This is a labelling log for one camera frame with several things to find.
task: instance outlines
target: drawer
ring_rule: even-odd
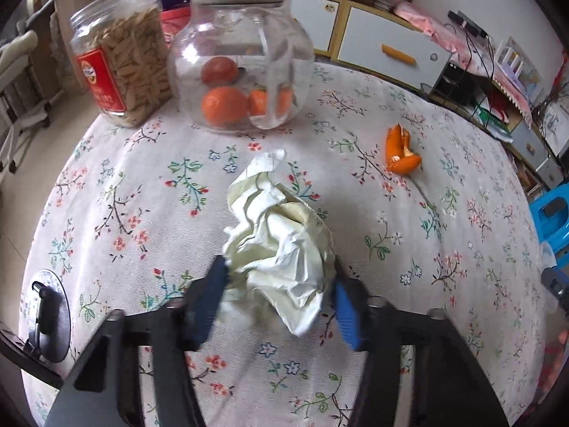
[[[397,50],[414,58],[414,64],[393,58],[383,51]],[[340,61],[373,70],[410,85],[434,87],[451,54],[421,32],[412,31],[384,17],[351,8],[338,53]]]
[[[549,189],[557,188],[557,186],[563,183],[561,169],[552,158],[548,158],[540,165],[537,169],[537,174]]]
[[[314,48],[328,51],[338,3],[328,0],[291,0],[290,11],[308,33]]]
[[[511,133],[511,137],[514,140],[511,143],[512,147],[532,169],[536,170],[547,159],[545,146],[525,122],[520,122]]]

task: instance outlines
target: blue gripper pad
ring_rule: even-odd
[[[335,297],[336,319],[342,338],[352,350],[362,351],[361,315],[352,305],[344,284],[340,281],[336,281]]]
[[[186,292],[190,303],[189,318],[193,321],[191,340],[198,346],[209,337],[228,281],[229,270],[225,265],[225,258],[218,255],[209,267],[207,275],[192,282]]]

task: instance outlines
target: floor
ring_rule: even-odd
[[[15,174],[0,176],[0,320],[18,330],[19,301],[26,258],[43,206],[73,149],[98,116],[90,93],[64,97],[50,111],[49,128],[39,127],[16,155],[24,158]],[[0,357],[0,383],[16,407],[32,423],[21,373]]]

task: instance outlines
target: red label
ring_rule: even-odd
[[[95,49],[78,56],[77,61],[99,107],[112,112],[124,112],[126,107],[110,74],[103,51]]]

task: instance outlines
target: orange peel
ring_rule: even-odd
[[[397,124],[389,128],[385,138],[385,161],[396,175],[405,176],[421,165],[421,156],[409,149],[411,135]]]

